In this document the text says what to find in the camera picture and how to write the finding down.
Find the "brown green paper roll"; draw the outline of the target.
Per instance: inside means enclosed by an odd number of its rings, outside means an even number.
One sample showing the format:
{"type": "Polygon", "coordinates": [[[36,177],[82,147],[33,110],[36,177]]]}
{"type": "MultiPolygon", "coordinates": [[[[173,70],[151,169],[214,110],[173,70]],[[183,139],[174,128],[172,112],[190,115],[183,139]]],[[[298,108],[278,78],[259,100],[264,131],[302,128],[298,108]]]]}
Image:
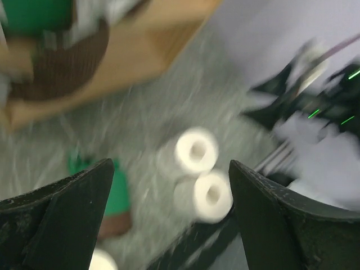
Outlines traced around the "brown green paper roll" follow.
{"type": "Polygon", "coordinates": [[[110,28],[99,19],[98,30],[69,48],[44,49],[34,59],[31,82],[12,82],[10,100],[48,101],[72,94],[90,81],[109,43],[110,28]]]}

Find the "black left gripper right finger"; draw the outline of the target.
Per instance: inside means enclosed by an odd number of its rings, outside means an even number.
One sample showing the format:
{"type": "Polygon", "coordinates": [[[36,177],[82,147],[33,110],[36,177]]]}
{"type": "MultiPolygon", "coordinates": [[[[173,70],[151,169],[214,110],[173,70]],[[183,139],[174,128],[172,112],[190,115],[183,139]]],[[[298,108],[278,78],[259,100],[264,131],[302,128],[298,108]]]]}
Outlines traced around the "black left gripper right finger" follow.
{"type": "Polygon", "coordinates": [[[249,269],[359,269],[359,213],[298,194],[232,160],[229,179],[249,269]]]}

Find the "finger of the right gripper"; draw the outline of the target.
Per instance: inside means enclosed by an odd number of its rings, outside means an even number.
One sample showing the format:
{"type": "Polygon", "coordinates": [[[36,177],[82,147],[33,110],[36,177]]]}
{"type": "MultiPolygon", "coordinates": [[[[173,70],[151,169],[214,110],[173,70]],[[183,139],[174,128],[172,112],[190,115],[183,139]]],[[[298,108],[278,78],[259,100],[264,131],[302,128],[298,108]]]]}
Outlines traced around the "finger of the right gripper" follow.
{"type": "Polygon", "coordinates": [[[274,96],[280,96],[286,92],[288,78],[296,64],[295,60],[291,60],[278,74],[265,80],[254,87],[250,91],[267,93],[274,96]]]}
{"type": "Polygon", "coordinates": [[[293,113],[298,96],[278,97],[270,105],[241,111],[239,117],[246,117],[265,129],[273,129],[280,120],[286,121],[293,113]]]}

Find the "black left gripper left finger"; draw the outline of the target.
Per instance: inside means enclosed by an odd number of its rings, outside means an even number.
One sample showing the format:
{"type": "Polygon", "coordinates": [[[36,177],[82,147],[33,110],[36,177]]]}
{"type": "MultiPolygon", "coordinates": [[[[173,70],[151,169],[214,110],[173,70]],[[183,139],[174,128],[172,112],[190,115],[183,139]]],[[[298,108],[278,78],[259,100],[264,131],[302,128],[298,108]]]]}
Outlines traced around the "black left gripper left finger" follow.
{"type": "Polygon", "coordinates": [[[88,269],[114,175],[111,159],[1,201],[1,269],[88,269]]]}

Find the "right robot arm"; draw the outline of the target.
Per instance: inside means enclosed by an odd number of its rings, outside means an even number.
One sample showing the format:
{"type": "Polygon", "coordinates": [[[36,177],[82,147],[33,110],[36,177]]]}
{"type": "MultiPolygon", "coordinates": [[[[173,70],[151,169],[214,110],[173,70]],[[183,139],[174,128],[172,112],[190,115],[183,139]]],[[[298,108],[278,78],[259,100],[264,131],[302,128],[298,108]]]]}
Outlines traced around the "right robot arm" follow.
{"type": "Polygon", "coordinates": [[[266,130],[295,131],[254,169],[233,160],[229,180],[250,269],[359,268],[359,62],[319,94],[290,84],[291,66],[256,86],[276,95],[244,112],[266,130]]]}

